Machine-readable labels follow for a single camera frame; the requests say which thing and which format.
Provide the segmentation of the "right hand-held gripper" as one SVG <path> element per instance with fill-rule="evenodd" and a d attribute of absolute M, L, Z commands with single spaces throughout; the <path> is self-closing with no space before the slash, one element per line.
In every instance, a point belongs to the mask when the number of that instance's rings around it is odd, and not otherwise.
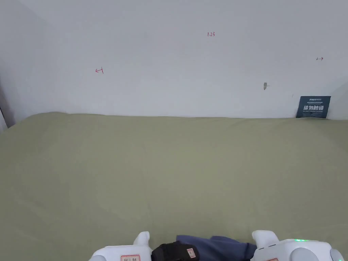
<path fill-rule="evenodd" d="M 342 254 L 327 242 L 303 239 L 278 240 L 273 231 L 255 230 L 257 249 L 252 261 L 343 261 Z"/>

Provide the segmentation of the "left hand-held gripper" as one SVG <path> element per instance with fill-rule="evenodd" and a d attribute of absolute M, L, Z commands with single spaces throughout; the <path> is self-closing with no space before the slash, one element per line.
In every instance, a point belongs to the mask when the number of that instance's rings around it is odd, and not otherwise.
<path fill-rule="evenodd" d="M 179 241 L 149 247 L 150 233 L 138 234 L 132 245 L 106 246 L 93 253 L 90 261 L 199 261 L 198 249 Z"/>

